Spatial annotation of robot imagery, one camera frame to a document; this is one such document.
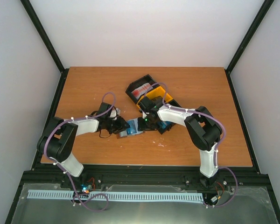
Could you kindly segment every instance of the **black metal frame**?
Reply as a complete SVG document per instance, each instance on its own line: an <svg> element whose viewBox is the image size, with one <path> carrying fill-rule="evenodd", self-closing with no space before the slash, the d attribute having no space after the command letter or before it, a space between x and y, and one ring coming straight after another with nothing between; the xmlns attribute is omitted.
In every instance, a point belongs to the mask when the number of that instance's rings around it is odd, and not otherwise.
<svg viewBox="0 0 280 224"><path fill-rule="evenodd" d="M49 119L52 118L56 113L69 69L64 69L57 53L53 48L52 43L50 42L29 0L21 0L21 2L24 8L26 9L29 17L31 18L33 24L35 25L35 28L41 36L44 44L48 48L48 51L50 52L54 62L56 63L57 67L61 72L61 77L46 121L47 125ZM243 38L238 50L232 58L229 66L225 70L225 73L253 164L253 167L250 168L234 167L232 168L232 171L237 176L238 182L243 184L244 186L262 186L267 188L269 196L271 198L271 202L273 204L275 214L277 216L278 222L280 223L280 209L275 194L273 192L270 179L268 175L260 174L259 166L255 157L254 150L252 148L251 140L231 80L231 72L233 68L240 59L246 46L248 45L249 41L251 40L252 36L254 35L255 31L257 30L258 26L260 25L261 21L263 20L264 16L266 15L273 2L274 0L264 1L250 28L248 29L245 37ZM64 187L71 187L66 176L63 175L59 168L53 166L52 164L40 163L41 158L42 154L36 152L32 169L23 173L19 188L17 190L13 204L8 214L6 224L11 223L12 221L13 214L17 202L19 200L19 195L24 183L60 183ZM145 184L171 185L180 187L181 189L197 190L198 192L202 193L210 193L214 191L214 189L203 189L200 185L194 182L192 184L186 183L186 180L188 179L194 180L199 178L199 167L84 165L84 170L90 173L92 176L94 176L96 180L100 180L100 183L96 181L96 186L99 188L101 187L101 184ZM227 181L228 186L234 186L235 184L232 175L228 171L222 170L220 172L219 178L221 180Z"/></svg>

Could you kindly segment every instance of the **gray floor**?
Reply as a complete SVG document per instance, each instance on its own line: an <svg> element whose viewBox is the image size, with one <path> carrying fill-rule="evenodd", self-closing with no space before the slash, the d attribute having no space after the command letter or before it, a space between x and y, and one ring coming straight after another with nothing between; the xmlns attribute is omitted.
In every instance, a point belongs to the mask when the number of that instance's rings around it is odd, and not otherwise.
<svg viewBox="0 0 280 224"><path fill-rule="evenodd" d="M73 207L70 201L65 200L25 199L20 201L13 223L274 224L277 220L268 198L265 189L242 188L235 199L222 208L206 209L201 204L189 203L110 202L108 209L100 213ZM100 208L104 204L90 202L88 206Z"/></svg>

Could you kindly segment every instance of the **wooden table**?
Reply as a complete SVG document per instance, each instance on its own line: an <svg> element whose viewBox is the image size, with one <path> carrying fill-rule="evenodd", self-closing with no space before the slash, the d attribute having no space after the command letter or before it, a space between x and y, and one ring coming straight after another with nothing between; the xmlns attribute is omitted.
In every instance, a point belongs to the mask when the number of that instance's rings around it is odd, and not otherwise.
<svg viewBox="0 0 280 224"><path fill-rule="evenodd" d="M181 106L206 106L225 125L227 136L218 153L220 166L252 166L223 68L71 67L56 116L84 117L99 108L106 92L113 91L120 115L125 120L137 118L141 114L125 90L146 74L166 83L169 94ZM111 104L112 96L105 101ZM115 135L101 139L98 133L87 133L76 137L72 152L83 164L200 165L199 150L179 125L163 135L155 131L122 139Z"/></svg>

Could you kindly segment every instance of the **white wall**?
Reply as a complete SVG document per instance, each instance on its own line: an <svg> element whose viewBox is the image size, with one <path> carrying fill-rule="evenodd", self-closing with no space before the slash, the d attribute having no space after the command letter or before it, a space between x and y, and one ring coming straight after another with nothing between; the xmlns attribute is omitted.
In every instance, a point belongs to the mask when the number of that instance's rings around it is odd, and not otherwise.
<svg viewBox="0 0 280 224"><path fill-rule="evenodd" d="M65 67L227 67L263 0L31 3Z"/></svg>
<svg viewBox="0 0 280 224"><path fill-rule="evenodd" d="M262 173L280 206L280 0L273 3L231 73Z"/></svg>
<svg viewBox="0 0 280 224"><path fill-rule="evenodd" d="M0 1L0 224L31 168L59 74L21 2Z"/></svg>

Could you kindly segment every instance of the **yellow object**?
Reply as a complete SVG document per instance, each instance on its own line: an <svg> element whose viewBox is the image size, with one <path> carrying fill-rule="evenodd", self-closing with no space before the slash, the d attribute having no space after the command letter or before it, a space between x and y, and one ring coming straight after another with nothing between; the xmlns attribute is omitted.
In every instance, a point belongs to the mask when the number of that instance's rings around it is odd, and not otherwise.
<svg viewBox="0 0 280 224"><path fill-rule="evenodd" d="M146 96L149 98L149 99L153 99L153 98L156 98L158 96L161 96L163 97L165 95L165 90L163 89L163 87L161 86L158 86L157 88L149 91ZM144 95L140 97L140 99L138 100L138 103L136 104L137 107L140 109L139 107L139 102L143 99ZM166 94L166 97L165 97L165 102L168 103L170 102L171 100L173 100L173 98L167 93Z"/></svg>

